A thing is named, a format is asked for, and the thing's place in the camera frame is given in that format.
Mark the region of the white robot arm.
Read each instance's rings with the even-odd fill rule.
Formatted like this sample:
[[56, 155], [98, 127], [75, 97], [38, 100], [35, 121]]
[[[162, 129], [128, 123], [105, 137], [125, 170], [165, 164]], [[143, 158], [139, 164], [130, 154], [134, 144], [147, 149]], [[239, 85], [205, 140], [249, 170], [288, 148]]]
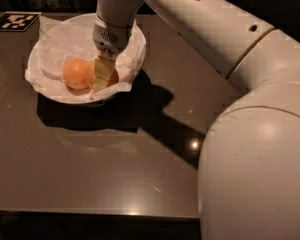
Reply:
[[99, 51], [126, 47], [141, 4], [242, 95], [202, 145], [202, 240], [300, 240], [300, 43], [225, 0], [98, 0]]

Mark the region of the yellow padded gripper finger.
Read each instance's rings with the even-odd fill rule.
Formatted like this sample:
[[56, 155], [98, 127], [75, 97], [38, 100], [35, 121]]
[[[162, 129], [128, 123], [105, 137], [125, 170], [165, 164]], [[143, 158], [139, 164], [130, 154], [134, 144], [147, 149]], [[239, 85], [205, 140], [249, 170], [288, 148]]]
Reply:
[[115, 60], [103, 55], [98, 55], [94, 59], [94, 90], [100, 91], [107, 88], [108, 81], [116, 70]]

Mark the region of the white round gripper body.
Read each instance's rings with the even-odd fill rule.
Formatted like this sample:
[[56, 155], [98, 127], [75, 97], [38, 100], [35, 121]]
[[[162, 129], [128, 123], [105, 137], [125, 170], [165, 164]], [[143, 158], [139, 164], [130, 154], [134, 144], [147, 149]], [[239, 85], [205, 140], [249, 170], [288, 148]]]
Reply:
[[95, 47], [102, 55], [118, 56], [126, 49], [132, 28], [132, 15], [110, 16], [108, 19], [96, 15], [92, 32]]

